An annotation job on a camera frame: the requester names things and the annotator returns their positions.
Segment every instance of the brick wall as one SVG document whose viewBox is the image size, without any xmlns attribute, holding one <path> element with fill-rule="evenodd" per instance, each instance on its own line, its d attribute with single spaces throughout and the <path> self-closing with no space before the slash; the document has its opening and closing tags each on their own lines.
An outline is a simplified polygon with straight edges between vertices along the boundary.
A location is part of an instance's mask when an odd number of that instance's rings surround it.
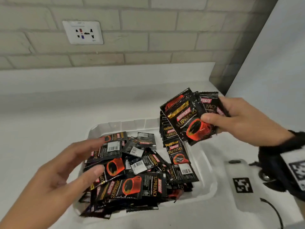
<svg viewBox="0 0 305 229">
<path fill-rule="evenodd" d="M 237 74 L 277 0 L 0 0 L 0 69 L 216 62 Z M 62 20 L 99 21 L 71 45 Z"/>
</svg>

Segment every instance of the person's left hand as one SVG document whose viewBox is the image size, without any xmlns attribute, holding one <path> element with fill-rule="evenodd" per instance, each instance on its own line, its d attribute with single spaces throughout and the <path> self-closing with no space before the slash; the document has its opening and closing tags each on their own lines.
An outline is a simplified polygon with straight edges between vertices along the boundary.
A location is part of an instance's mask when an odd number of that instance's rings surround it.
<svg viewBox="0 0 305 229">
<path fill-rule="evenodd" d="M 105 170 L 96 165 L 67 184 L 69 174 L 99 149 L 105 139 L 76 142 L 41 166 L 0 223 L 0 229 L 46 229 L 81 196 Z"/>
</svg>

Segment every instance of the electrical outlet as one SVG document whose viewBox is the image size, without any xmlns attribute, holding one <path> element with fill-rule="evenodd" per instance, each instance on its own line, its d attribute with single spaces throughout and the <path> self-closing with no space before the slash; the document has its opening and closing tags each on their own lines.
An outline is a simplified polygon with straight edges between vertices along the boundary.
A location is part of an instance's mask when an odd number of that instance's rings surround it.
<svg viewBox="0 0 305 229">
<path fill-rule="evenodd" d="M 99 22 L 63 21 L 71 44 L 104 44 Z"/>
</svg>

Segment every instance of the white plastic container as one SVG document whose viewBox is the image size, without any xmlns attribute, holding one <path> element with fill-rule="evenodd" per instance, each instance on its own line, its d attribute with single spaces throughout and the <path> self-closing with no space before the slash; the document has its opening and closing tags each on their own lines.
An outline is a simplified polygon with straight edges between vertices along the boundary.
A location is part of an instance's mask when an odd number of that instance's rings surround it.
<svg viewBox="0 0 305 229">
<path fill-rule="evenodd" d="M 89 131 L 88 139 L 98 138 L 101 135 L 112 134 L 115 132 L 127 131 L 128 136 L 138 136 L 138 132 L 154 133 L 156 139 L 156 151 L 167 161 L 170 162 L 166 148 L 163 148 L 162 138 L 159 134 L 159 119 L 139 119 L 133 121 L 120 121 L 99 124 Z M 202 149 L 201 143 L 197 143 L 192 147 L 187 143 L 184 144 L 189 155 L 192 167 L 199 179 L 199 182 L 194 182 L 192 192 L 184 193 L 178 201 L 164 202 L 159 204 L 159 208 L 174 207 L 178 204 L 186 204 L 190 202 L 198 202 L 212 198 L 217 191 L 217 180 L 213 173 L 212 167 Z M 74 211 L 77 215 L 83 212 L 88 204 L 75 202 L 73 204 Z M 129 214 L 138 214 L 141 212 L 126 213 L 125 210 L 111 215 L 111 219 L 128 216 Z M 78 217 L 77 221 L 84 224 L 99 222 L 104 219 L 82 218 Z"/>
</svg>

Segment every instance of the wrist-worn device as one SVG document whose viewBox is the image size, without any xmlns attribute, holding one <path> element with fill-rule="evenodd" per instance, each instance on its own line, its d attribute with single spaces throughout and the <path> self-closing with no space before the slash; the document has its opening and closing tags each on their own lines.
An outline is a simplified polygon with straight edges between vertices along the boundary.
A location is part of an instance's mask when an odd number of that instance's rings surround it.
<svg viewBox="0 0 305 229">
<path fill-rule="evenodd" d="M 259 148 L 259 166 L 269 177 L 265 186 L 305 201 L 305 132 L 290 132 L 295 136 L 283 144 Z"/>
</svg>

